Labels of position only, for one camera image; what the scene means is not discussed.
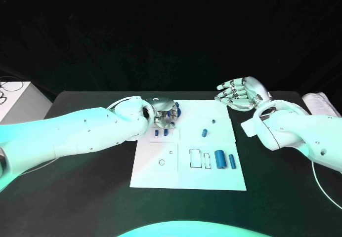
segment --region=white cloth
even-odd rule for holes
[[[333,105],[323,92],[308,93],[302,97],[304,104],[311,112],[311,115],[330,115],[340,117]]]

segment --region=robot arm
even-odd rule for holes
[[[313,162],[342,172],[342,118],[308,115],[294,103],[272,100],[252,77],[224,82],[217,86],[217,89],[222,88],[226,90],[214,100],[239,111],[255,108],[252,118],[240,124],[246,136],[256,135],[269,150],[295,148]]]
[[[31,167],[63,156],[96,152],[135,141],[151,123],[175,120],[178,108],[167,98],[123,98],[105,108],[79,110],[60,117],[0,126],[0,190]]]

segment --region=black backdrop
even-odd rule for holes
[[[340,100],[342,2],[0,1],[0,70],[63,90],[268,90]]]

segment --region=blue cylinder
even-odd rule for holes
[[[224,169],[226,168],[226,159],[224,159],[224,153],[222,150],[214,151],[214,160],[216,160],[217,169]]]
[[[233,156],[232,156],[232,154],[229,154],[229,165],[230,165],[230,168],[232,168],[232,169],[236,169],[236,166],[235,166],[235,161],[233,161]]]
[[[206,130],[206,129],[203,129],[203,132],[201,132],[201,137],[204,137],[204,136],[206,136],[206,132],[207,132],[207,130]]]

